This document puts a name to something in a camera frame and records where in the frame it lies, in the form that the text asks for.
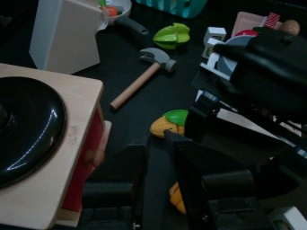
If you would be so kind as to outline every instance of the wooden surface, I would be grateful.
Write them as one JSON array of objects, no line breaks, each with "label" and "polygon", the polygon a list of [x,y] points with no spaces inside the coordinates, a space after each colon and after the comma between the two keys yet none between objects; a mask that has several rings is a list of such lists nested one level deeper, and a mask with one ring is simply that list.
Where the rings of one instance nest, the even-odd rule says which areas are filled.
[{"label": "wooden surface", "polygon": [[0,77],[4,76],[25,76],[45,82],[65,102],[65,137],[55,155],[27,179],[0,190],[0,223],[45,229],[56,219],[103,83],[79,76],[0,64]]}]

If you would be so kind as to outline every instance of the dark floor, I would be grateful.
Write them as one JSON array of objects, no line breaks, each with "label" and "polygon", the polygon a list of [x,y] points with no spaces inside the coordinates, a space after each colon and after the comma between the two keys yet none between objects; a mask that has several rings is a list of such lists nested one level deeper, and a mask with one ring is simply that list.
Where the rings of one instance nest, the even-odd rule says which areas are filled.
[{"label": "dark floor", "polygon": [[[196,95],[191,82],[203,61],[203,37],[207,27],[224,27],[228,38],[237,12],[259,15],[268,15],[269,12],[279,13],[280,21],[293,19],[300,23],[300,36],[307,38],[305,8],[283,4],[281,1],[208,0],[203,12],[193,19],[172,16],[133,2],[131,18],[147,27],[148,37],[139,37],[116,26],[100,31],[96,35],[100,63],[75,73],[75,75],[99,79],[104,83],[100,104],[104,118],[112,123],[107,159],[125,146],[149,139],[143,225],[145,230],[187,229],[184,216],[179,214],[168,201],[168,189],[176,180],[171,159],[163,140],[152,137],[148,129],[164,112],[189,109]],[[191,29],[191,40],[176,50],[168,50],[171,58],[179,64],[175,73],[156,73],[123,108],[113,111],[109,107],[111,101],[149,66],[149,63],[139,60],[139,50],[156,47],[152,42],[155,33],[175,22],[184,23]],[[32,26],[33,15],[23,20],[6,36],[2,36],[1,63],[35,68],[29,56]],[[0,226],[0,229],[16,228]],[[65,227],[56,226],[53,229],[65,229]]]}]

